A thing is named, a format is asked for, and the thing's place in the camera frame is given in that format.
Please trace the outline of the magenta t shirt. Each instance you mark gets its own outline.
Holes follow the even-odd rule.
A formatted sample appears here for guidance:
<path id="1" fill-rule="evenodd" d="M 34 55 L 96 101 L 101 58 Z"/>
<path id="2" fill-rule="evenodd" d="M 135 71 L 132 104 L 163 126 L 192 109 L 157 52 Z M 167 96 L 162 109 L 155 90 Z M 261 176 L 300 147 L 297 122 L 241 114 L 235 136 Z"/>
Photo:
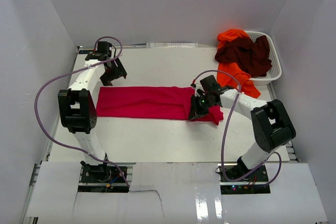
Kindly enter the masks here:
<path id="1" fill-rule="evenodd" d="M 179 87 L 101 87 L 99 117 L 187 121 L 194 90 Z"/>

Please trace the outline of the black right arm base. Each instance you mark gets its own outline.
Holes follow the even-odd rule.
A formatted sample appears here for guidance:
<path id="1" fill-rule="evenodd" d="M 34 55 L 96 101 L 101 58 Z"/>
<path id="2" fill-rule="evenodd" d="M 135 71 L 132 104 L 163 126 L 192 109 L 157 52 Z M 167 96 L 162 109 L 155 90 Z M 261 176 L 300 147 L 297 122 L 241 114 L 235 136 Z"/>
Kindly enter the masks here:
<path id="1" fill-rule="evenodd" d="M 220 192 L 222 195 L 258 195 L 270 194 L 270 186 L 265 185 L 269 182 L 269 176 L 265 165 L 255 170 L 250 175 L 242 175 L 236 168 L 236 163 L 225 164 L 225 174 L 223 175 L 222 166 L 218 164 L 215 173 L 219 175 Z"/>

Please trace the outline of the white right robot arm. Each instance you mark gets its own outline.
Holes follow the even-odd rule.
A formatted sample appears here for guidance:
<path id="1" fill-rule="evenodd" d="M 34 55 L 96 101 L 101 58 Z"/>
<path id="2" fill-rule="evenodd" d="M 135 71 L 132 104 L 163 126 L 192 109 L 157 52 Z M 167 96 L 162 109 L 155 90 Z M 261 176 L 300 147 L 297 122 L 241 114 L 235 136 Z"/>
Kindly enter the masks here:
<path id="1" fill-rule="evenodd" d="M 274 99 L 265 101 L 243 94 L 232 86 L 222 87 L 213 75 L 200 81 L 198 88 L 192 83 L 194 94 L 191 96 L 189 121 L 203 118 L 215 106 L 230 108 L 227 119 L 237 112 L 252 123 L 255 142 L 248 151 L 238 158 L 237 164 L 223 169 L 223 176 L 229 181 L 250 181 L 256 170 L 276 150 L 296 137 L 296 130 L 284 104 Z"/>

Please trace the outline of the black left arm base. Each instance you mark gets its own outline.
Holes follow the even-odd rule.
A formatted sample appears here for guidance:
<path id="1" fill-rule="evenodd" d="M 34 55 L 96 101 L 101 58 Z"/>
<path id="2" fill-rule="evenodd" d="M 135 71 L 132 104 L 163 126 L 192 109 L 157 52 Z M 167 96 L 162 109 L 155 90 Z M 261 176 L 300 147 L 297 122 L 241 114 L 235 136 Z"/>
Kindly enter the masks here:
<path id="1" fill-rule="evenodd" d="M 120 166 L 118 170 L 115 166 L 107 164 L 89 165 L 81 162 L 82 168 L 78 184 L 80 193 L 128 193 L 128 183 L 132 179 L 132 168 Z"/>

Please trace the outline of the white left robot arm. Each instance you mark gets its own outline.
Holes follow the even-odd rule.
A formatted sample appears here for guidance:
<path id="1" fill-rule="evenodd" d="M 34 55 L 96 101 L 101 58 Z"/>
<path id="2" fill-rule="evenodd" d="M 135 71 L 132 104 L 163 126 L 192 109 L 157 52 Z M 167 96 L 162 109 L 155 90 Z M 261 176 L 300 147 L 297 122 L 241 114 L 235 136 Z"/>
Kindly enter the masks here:
<path id="1" fill-rule="evenodd" d="M 92 94 L 97 86 L 112 86 L 112 81 L 125 78 L 127 72 L 121 61 L 106 62 L 116 56 L 117 49 L 107 41 L 100 41 L 85 58 L 88 69 L 79 74 L 67 90 L 58 92 L 60 119 L 63 127 L 79 142 L 85 150 L 85 160 L 81 165 L 86 173 L 92 174 L 98 181 L 110 178 L 111 168 L 104 163 L 107 154 L 100 146 L 94 128 L 97 124 L 97 100 Z"/>

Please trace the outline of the orange t shirt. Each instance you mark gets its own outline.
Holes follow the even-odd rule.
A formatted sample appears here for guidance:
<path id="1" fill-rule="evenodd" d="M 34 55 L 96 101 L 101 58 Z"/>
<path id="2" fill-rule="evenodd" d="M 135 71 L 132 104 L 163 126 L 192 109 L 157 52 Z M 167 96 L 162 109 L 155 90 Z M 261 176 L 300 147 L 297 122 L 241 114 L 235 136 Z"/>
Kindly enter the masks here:
<path id="1" fill-rule="evenodd" d="M 243 30 L 239 29 L 230 29 L 226 32 L 220 33 L 217 36 L 218 46 L 217 49 L 222 48 L 227 42 L 231 42 L 236 38 L 248 38 L 248 34 Z M 241 85 L 241 90 L 244 94 L 251 96 L 252 98 L 259 98 L 261 93 L 255 87 L 254 83 L 250 80 L 250 75 L 243 72 L 237 63 L 219 63 L 218 70 L 229 73 L 232 77 L 234 77 L 237 81 L 239 81 Z M 217 82 L 223 86 L 232 86 L 238 89 L 237 82 L 232 78 L 221 72 L 217 73 Z"/>

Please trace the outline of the dark maroon t shirt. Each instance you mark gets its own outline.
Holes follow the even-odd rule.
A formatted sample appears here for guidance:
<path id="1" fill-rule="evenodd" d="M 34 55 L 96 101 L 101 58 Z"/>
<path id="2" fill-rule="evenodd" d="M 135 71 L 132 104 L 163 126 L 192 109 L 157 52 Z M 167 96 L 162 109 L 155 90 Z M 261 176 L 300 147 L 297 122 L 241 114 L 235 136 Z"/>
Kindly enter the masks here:
<path id="1" fill-rule="evenodd" d="M 251 77 L 264 77 L 271 69 L 270 46 L 266 36 L 255 41 L 250 38 L 236 38 L 217 50 L 215 60 L 219 63 L 237 63 L 239 68 Z"/>

